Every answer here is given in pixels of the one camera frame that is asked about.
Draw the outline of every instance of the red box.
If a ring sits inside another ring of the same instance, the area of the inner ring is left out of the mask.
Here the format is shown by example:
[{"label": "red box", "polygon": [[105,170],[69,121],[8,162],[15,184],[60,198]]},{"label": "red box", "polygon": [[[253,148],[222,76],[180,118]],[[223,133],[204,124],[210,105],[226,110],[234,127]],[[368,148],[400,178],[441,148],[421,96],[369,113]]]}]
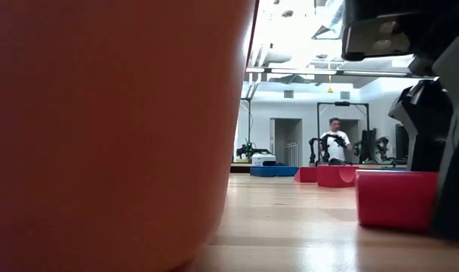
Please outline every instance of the red box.
[{"label": "red box", "polygon": [[319,165],[317,167],[317,184],[320,187],[343,188],[354,187],[358,166]]},{"label": "red box", "polygon": [[427,232],[438,173],[358,170],[357,212],[362,226]]},{"label": "red box", "polygon": [[294,177],[298,182],[317,182],[317,167],[300,167]]}]

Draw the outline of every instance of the blurry orange foreground object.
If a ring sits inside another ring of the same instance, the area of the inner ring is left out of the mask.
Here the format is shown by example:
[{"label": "blurry orange foreground object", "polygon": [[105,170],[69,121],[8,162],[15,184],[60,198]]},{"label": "blurry orange foreground object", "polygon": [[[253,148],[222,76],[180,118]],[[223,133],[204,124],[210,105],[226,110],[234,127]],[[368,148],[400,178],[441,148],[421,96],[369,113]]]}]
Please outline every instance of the blurry orange foreground object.
[{"label": "blurry orange foreground object", "polygon": [[195,257],[223,210],[254,9],[0,0],[0,271]]}]

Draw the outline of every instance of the man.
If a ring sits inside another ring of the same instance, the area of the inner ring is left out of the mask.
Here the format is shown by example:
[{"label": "man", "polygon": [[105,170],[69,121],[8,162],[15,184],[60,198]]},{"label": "man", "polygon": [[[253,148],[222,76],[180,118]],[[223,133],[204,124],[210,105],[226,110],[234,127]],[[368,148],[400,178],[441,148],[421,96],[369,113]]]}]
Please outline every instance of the man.
[{"label": "man", "polygon": [[[352,145],[350,144],[349,137],[345,132],[340,131],[340,119],[336,117],[330,119],[330,131],[324,132],[322,135],[320,135],[320,138],[322,139],[327,134],[340,136],[345,141],[347,149],[352,150]],[[330,154],[329,159],[339,159],[340,161],[345,162],[345,153],[343,152],[343,147],[337,144],[335,138],[329,137],[327,139],[327,145],[328,154]]]}]

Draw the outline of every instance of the wooden floor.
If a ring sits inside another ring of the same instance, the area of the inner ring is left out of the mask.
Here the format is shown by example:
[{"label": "wooden floor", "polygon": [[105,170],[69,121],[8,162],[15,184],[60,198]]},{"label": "wooden floor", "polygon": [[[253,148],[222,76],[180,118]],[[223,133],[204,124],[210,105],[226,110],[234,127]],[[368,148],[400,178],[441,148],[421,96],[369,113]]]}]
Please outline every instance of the wooden floor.
[{"label": "wooden floor", "polygon": [[359,227],[353,188],[231,175],[226,210],[197,271],[457,272],[459,246]]}]

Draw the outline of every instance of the doorway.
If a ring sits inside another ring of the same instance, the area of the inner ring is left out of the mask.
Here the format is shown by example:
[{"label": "doorway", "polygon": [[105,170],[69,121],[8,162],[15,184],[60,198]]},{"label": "doorway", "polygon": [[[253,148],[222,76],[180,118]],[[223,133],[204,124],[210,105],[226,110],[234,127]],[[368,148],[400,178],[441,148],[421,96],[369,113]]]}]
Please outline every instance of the doorway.
[{"label": "doorway", "polygon": [[[350,144],[354,145],[360,141],[359,120],[341,119],[340,130],[347,134]],[[359,157],[354,155],[354,151],[345,150],[345,161],[359,163]]]},{"label": "doorway", "polygon": [[303,143],[302,119],[274,118],[270,120],[270,148],[276,163],[301,166]]}]

